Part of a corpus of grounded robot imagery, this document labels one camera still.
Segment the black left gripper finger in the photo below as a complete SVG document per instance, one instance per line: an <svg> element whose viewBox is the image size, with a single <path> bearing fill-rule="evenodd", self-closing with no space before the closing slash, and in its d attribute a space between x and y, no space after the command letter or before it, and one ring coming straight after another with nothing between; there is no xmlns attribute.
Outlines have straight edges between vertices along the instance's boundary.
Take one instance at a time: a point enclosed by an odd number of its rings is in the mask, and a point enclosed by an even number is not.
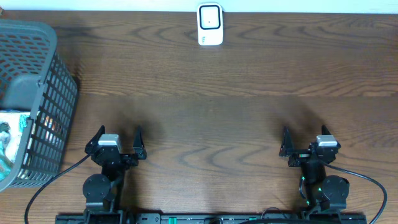
<svg viewBox="0 0 398 224"><path fill-rule="evenodd" d="M137 127L132 147L134 150L134 154L137 157L137 160L147 159L147 151L142 138L142 128L140 126Z"/></svg>
<svg viewBox="0 0 398 224"><path fill-rule="evenodd" d="M91 138L91 140L85 146L85 153L87 154L95 154L99 149L99 140L100 137L105 133L105 126L102 125L97 133Z"/></svg>

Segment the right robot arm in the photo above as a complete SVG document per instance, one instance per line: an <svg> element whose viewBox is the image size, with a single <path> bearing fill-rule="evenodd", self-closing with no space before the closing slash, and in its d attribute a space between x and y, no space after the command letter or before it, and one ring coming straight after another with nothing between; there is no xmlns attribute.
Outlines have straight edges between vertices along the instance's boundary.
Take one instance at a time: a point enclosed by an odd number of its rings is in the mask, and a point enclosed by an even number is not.
<svg viewBox="0 0 398 224"><path fill-rule="evenodd" d="M289 167L301 169L299 192L307 201L307 207L300 212L303 219L309 220L315 215L339 215L346 208L348 180L327 175L325 170L325 166L336 159L340 148L340 143L325 125L321 127L321 134L306 149L295 148L288 128L284 128L279 156L289 159Z"/></svg>

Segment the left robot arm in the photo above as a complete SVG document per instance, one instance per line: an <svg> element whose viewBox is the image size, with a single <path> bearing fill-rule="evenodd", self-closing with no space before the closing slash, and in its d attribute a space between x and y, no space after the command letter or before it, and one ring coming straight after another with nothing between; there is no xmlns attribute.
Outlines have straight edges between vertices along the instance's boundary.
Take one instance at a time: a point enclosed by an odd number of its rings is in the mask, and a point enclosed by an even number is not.
<svg viewBox="0 0 398 224"><path fill-rule="evenodd" d="M132 145L133 152L122 153L120 137L107 134L101 126L87 143L85 152L101 167L101 173L89 176L83 184L86 209L85 223L134 223L134 215L119 207L124 177L127 170L147 158L142 129L137 128Z"/></svg>

